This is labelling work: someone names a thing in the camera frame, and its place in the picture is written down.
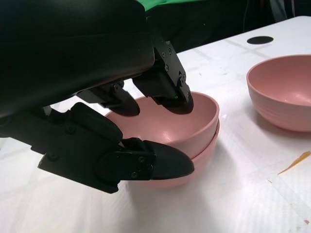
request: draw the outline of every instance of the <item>green fabric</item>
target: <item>green fabric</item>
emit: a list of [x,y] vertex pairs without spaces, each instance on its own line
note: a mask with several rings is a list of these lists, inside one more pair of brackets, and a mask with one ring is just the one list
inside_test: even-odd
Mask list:
[[183,3],[183,2],[190,2],[190,1],[200,1],[200,0],[138,0],[144,7],[145,10],[148,11],[149,9],[162,5],[162,4],[173,4],[173,3]]

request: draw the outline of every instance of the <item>bolt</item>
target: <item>bolt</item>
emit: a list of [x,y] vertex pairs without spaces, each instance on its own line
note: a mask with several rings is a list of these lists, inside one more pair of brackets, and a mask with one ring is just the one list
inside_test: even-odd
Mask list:
[[56,162],[59,159],[58,154],[54,154],[53,152],[47,153],[48,159],[52,162]]
[[118,87],[119,85],[113,85],[113,89],[114,89],[114,91],[115,92],[118,92],[118,90],[119,90],[119,87]]
[[133,178],[133,179],[136,179],[137,176],[138,176],[137,172],[133,172],[133,173],[132,173],[132,178]]
[[65,128],[65,132],[67,134],[74,134],[76,132],[76,127],[72,126],[72,125],[68,125]]
[[119,82],[119,85],[123,88],[124,87],[124,81]]
[[148,171],[152,171],[153,168],[154,168],[154,167],[153,167],[151,164],[148,164],[148,165],[147,165]]
[[183,86],[184,85],[184,79],[183,78],[180,78],[180,86]]
[[138,162],[140,162],[142,164],[143,162],[145,162],[145,158],[144,157],[139,157],[138,158]]

